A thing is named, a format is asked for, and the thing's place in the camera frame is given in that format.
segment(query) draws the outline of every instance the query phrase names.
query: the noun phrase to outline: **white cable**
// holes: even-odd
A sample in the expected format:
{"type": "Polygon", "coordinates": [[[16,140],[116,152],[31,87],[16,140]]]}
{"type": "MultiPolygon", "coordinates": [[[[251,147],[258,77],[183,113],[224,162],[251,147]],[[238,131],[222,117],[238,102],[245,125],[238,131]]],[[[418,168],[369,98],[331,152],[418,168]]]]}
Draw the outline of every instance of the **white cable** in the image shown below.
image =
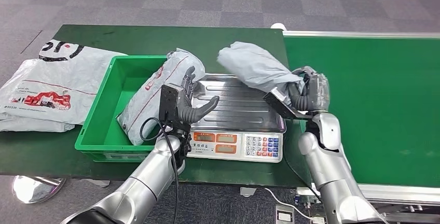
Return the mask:
{"type": "Polygon", "coordinates": [[[287,204],[287,203],[284,203],[284,202],[281,202],[280,200],[278,200],[278,198],[273,194],[273,192],[272,192],[270,189],[268,189],[268,188],[264,188],[264,189],[267,190],[267,191],[269,191],[270,194],[273,196],[273,198],[275,198],[275,200],[276,200],[279,204],[289,206],[289,207],[293,208],[294,210],[296,210],[298,213],[300,213],[300,214],[301,214],[302,216],[304,216],[305,218],[307,218],[307,219],[313,221],[313,218],[311,218],[311,217],[309,217],[309,216],[303,214],[303,213],[302,213],[301,211],[299,211],[294,205],[290,205],[290,204],[287,204]]]}

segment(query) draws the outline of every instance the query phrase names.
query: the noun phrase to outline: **scale keypad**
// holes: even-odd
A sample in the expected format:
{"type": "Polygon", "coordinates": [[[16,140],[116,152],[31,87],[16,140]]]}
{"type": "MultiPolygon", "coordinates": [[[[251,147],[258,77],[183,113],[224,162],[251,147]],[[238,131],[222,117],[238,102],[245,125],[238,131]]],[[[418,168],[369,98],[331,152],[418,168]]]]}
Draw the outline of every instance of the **scale keypad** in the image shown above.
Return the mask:
{"type": "Polygon", "coordinates": [[[280,139],[278,137],[246,137],[246,156],[274,157],[279,156],[280,139]]]}

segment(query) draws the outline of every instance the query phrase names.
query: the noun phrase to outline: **table leg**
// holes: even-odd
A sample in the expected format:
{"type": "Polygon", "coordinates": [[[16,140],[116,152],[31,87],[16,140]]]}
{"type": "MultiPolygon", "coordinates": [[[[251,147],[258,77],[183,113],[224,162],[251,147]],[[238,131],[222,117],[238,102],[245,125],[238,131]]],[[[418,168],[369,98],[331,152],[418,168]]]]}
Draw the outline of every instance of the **table leg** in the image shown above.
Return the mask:
{"type": "Polygon", "coordinates": [[[255,188],[246,188],[246,187],[240,187],[240,195],[244,197],[250,197],[251,195],[254,195],[255,188]]]}
{"type": "Polygon", "coordinates": [[[12,193],[22,203],[39,203],[54,196],[64,182],[65,178],[16,176],[12,183],[12,193]]]}

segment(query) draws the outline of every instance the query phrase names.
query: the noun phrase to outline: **green table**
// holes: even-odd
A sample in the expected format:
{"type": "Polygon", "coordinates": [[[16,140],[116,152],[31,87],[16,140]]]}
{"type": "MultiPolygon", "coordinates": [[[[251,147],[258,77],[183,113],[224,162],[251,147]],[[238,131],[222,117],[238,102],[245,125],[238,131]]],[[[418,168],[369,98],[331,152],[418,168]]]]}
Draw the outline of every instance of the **green table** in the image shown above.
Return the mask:
{"type": "MultiPolygon", "coordinates": [[[[204,27],[64,25],[54,39],[130,55],[166,54],[183,48],[200,58],[207,73],[227,73],[217,61],[220,49],[234,41],[255,43],[287,65],[280,30],[204,27]]],[[[80,127],[66,133],[0,133],[0,174],[125,180],[136,163],[95,163],[76,151],[80,127]]],[[[299,125],[290,129],[299,135],[299,125]]],[[[286,159],[307,177],[296,144],[285,145],[286,159]]],[[[286,164],[188,158],[182,182],[276,187],[304,186],[286,164]]]]}
{"type": "MultiPolygon", "coordinates": [[[[126,54],[165,54],[180,47],[202,59],[210,73],[225,73],[213,69],[221,48],[236,40],[255,43],[291,68],[311,65],[327,75],[330,110],[340,120],[358,183],[440,188],[438,35],[289,32],[283,37],[278,30],[263,29],[65,25],[55,39],[126,54]]],[[[136,167],[94,163],[77,152],[79,130],[0,133],[0,174],[123,180],[136,167]]],[[[295,142],[300,131],[289,131],[284,158],[305,176],[295,142]]],[[[304,186],[285,159],[278,164],[187,161],[183,182],[304,186]]]]}

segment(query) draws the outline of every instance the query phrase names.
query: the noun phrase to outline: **orange display panel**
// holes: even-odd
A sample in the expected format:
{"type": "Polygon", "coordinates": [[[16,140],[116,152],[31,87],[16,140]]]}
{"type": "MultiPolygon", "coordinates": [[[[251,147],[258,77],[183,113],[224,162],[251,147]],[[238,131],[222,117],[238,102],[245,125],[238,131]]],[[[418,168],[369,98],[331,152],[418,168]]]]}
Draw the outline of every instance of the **orange display panel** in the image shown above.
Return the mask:
{"type": "Polygon", "coordinates": [[[217,134],[218,143],[231,143],[235,144],[237,142],[237,135],[234,134],[217,134]]]}
{"type": "Polygon", "coordinates": [[[237,152],[237,146],[236,145],[216,145],[215,152],[216,153],[235,154],[237,152]]]}
{"type": "Polygon", "coordinates": [[[215,134],[214,133],[195,132],[193,135],[193,138],[194,138],[194,141],[215,142],[215,134]]]}

